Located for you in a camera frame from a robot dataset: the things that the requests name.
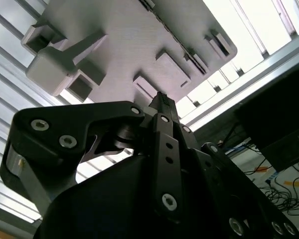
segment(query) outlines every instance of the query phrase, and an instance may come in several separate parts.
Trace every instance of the screw head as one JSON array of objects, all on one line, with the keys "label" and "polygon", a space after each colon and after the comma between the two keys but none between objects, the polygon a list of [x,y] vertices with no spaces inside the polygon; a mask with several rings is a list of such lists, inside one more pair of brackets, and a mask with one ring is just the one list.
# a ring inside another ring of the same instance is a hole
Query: screw head
[{"label": "screw head", "polygon": [[49,124],[42,119],[35,119],[31,122],[31,127],[36,131],[46,131],[49,128]]},{"label": "screw head", "polygon": [[183,126],[183,129],[187,132],[190,133],[190,129],[187,126]]},{"label": "screw head", "polygon": [[288,231],[291,235],[293,235],[293,236],[296,235],[296,232],[294,231],[294,229],[293,229],[288,223],[284,223],[284,226],[285,226],[285,228],[287,229],[287,231]]},{"label": "screw head", "polygon": [[59,143],[62,147],[73,148],[76,146],[77,141],[73,136],[63,135],[59,138]]},{"label": "screw head", "polygon": [[165,193],[162,198],[161,198],[164,206],[169,210],[169,211],[174,211],[177,208],[177,201],[176,199],[168,193]]},{"label": "screw head", "polygon": [[212,146],[210,146],[210,149],[211,149],[211,150],[213,150],[215,153],[217,153],[217,152],[218,152],[218,149],[217,149],[215,146],[213,146],[213,145],[212,145]]},{"label": "screw head", "polygon": [[136,109],[135,107],[132,107],[131,110],[133,111],[133,113],[135,113],[137,115],[140,113],[140,111],[138,109]]},{"label": "screw head", "polygon": [[234,218],[230,218],[229,219],[229,225],[231,227],[231,229],[239,236],[242,236],[244,234],[244,229],[241,226],[241,224],[239,223],[239,221],[237,221]]},{"label": "screw head", "polygon": [[275,229],[276,232],[278,232],[280,235],[284,234],[283,229],[279,226],[278,223],[276,222],[271,222],[271,225],[273,226],[273,228]]},{"label": "screw head", "polygon": [[167,117],[165,117],[165,116],[161,116],[160,117],[164,122],[169,122],[169,119],[167,118]]}]

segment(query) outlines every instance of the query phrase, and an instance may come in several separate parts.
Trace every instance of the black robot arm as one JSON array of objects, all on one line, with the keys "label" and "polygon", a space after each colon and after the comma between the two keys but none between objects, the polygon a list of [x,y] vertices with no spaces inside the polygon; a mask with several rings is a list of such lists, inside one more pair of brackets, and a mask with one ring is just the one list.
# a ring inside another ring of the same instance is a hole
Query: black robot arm
[{"label": "black robot arm", "polygon": [[[133,156],[77,184],[79,163]],[[43,215],[35,238],[299,238],[217,145],[199,147],[158,93],[141,110],[112,102],[18,112],[0,168]]]}]

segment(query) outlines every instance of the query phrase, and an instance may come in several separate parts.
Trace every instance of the mounting hole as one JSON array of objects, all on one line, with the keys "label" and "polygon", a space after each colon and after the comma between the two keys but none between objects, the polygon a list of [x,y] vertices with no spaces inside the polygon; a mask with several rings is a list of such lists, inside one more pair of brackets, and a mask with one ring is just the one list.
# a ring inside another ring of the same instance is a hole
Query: mounting hole
[{"label": "mounting hole", "polygon": [[168,148],[170,148],[170,149],[173,148],[173,146],[172,146],[170,143],[167,143],[166,146],[167,146]]},{"label": "mounting hole", "polygon": [[166,122],[166,123],[169,122],[169,119],[168,119],[167,117],[165,117],[165,116],[161,116],[160,118],[161,118],[164,122]]},{"label": "mounting hole", "polygon": [[31,127],[36,131],[45,131],[49,128],[49,124],[42,119],[35,119],[31,122]]},{"label": "mounting hole", "polygon": [[211,163],[210,162],[205,161],[205,164],[206,164],[207,167],[211,167]]},{"label": "mounting hole", "polygon": [[190,133],[190,129],[186,126],[183,126],[183,129],[187,132],[187,133]]},{"label": "mounting hole", "polygon": [[133,113],[135,113],[137,115],[140,113],[140,111],[138,109],[136,109],[135,107],[131,107],[131,110]]},{"label": "mounting hole", "polygon": [[59,143],[64,148],[73,148],[76,146],[77,141],[73,136],[63,135],[59,138]]},{"label": "mounting hole", "polygon": [[174,163],[174,161],[170,157],[166,157],[165,159],[170,164]]},{"label": "mounting hole", "polygon": [[278,232],[280,235],[284,234],[283,229],[279,226],[278,223],[276,222],[271,222],[271,225],[273,226],[273,228],[275,229],[276,232]]}]

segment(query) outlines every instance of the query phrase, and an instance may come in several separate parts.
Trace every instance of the black cable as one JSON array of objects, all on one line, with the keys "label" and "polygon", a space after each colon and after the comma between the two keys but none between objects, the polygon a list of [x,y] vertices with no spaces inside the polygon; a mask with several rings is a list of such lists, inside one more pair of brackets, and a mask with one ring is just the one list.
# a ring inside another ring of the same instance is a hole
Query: black cable
[{"label": "black cable", "polygon": [[280,187],[284,188],[286,192],[279,191],[271,185],[261,187],[260,189],[267,190],[264,192],[264,194],[280,211],[287,212],[287,214],[290,216],[299,216],[299,214],[290,213],[291,211],[299,210],[299,197],[295,188],[295,182],[299,179],[299,177],[293,181],[293,190],[296,195],[295,198],[292,197],[292,192],[287,187],[277,182],[277,177],[274,179],[274,182]]},{"label": "black cable", "polygon": [[293,165],[293,168],[299,173],[299,169],[297,169],[294,165]]},{"label": "black cable", "polygon": [[244,174],[246,174],[246,175],[252,175],[252,174],[254,174],[254,173],[256,173],[256,172],[261,172],[262,170],[260,170],[260,171],[258,171],[258,169],[260,168],[260,166],[264,163],[266,161],[266,159],[264,159],[259,165],[258,165],[258,167],[255,169],[255,170],[251,170],[251,171],[246,171],[246,172],[244,172]]},{"label": "black cable", "polygon": [[226,137],[224,138],[224,140],[221,142],[220,145],[218,145],[220,148],[223,148],[225,146],[225,143],[227,143],[227,141],[229,140],[230,136],[233,134],[233,132],[235,131],[236,127],[239,125],[239,123],[235,123],[232,128],[230,129],[230,131],[228,132],[228,134],[226,135]]},{"label": "black cable", "polygon": [[260,152],[259,150],[255,150],[255,149],[249,147],[247,144],[243,144],[242,147],[245,147],[245,148],[247,148],[247,149],[250,149],[250,150],[252,150],[252,151],[258,153],[259,155],[261,155],[261,152]]}]

